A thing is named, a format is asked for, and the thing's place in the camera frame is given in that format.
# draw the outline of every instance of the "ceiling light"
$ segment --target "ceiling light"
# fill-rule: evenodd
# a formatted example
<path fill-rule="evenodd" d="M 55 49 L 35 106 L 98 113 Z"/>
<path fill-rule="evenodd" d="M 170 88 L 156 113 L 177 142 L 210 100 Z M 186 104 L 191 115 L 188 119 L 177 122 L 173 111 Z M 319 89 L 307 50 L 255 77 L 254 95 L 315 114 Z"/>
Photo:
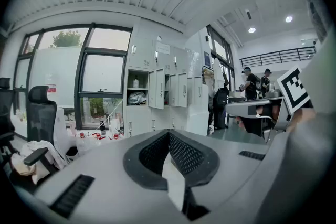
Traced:
<path fill-rule="evenodd" d="M 287 18 L 286 18 L 286 22 L 287 23 L 290 23 L 292 20 L 293 20 L 292 16 L 287 16 Z"/>
<path fill-rule="evenodd" d="M 256 29 L 255 29 L 254 27 L 251 27 L 251 28 L 248 30 L 249 33 L 254 33 L 255 31 L 256 31 Z"/>

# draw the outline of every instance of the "white towel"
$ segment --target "white towel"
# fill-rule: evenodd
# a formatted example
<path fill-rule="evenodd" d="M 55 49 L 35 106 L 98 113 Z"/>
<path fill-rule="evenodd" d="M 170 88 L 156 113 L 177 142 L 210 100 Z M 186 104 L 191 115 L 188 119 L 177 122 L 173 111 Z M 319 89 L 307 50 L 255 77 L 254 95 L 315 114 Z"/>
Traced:
<path fill-rule="evenodd" d="M 44 167 L 41 161 L 36 162 L 36 164 L 32 166 L 25 165 L 23 161 L 35 150 L 44 147 L 48 148 L 48 152 L 45 154 L 45 156 L 51 164 L 54 164 L 60 170 L 67 165 L 67 163 L 59 156 L 53 145 L 50 142 L 44 140 L 39 142 L 30 141 L 23 145 L 20 151 L 20 155 L 16 153 L 12 155 L 12 165 L 14 166 L 15 170 L 23 176 L 31 175 L 34 184 L 37 184 L 41 178 L 47 176 L 49 171 Z"/>

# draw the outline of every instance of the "tree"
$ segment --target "tree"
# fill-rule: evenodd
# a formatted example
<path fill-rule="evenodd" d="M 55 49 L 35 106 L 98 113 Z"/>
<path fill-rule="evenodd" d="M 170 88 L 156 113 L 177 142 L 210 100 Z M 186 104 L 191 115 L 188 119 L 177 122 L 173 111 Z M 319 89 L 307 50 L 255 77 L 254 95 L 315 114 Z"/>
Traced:
<path fill-rule="evenodd" d="M 78 31 L 67 30 L 65 33 L 60 31 L 57 36 L 53 36 L 54 43 L 49 48 L 82 46 Z"/>

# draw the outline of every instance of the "chair headrest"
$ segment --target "chair headrest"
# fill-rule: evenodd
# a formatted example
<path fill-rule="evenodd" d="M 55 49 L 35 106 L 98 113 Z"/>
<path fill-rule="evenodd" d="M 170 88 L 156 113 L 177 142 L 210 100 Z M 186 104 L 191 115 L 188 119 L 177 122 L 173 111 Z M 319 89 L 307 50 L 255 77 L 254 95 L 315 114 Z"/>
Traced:
<path fill-rule="evenodd" d="M 10 78 L 0 78 L 0 88 L 9 89 L 11 85 L 9 84 Z"/>
<path fill-rule="evenodd" d="M 47 91 L 49 86 L 35 86 L 29 91 L 28 99 L 32 103 L 47 104 L 49 102 Z"/>

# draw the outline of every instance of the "plastic bag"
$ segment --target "plastic bag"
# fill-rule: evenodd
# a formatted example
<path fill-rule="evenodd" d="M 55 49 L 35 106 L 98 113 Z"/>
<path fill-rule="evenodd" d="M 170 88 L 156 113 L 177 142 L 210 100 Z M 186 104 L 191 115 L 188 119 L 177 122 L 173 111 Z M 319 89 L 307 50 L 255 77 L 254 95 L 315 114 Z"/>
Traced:
<path fill-rule="evenodd" d="M 143 92 L 132 92 L 127 98 L 128 104 L 140 104 L 147 100 Z"/>

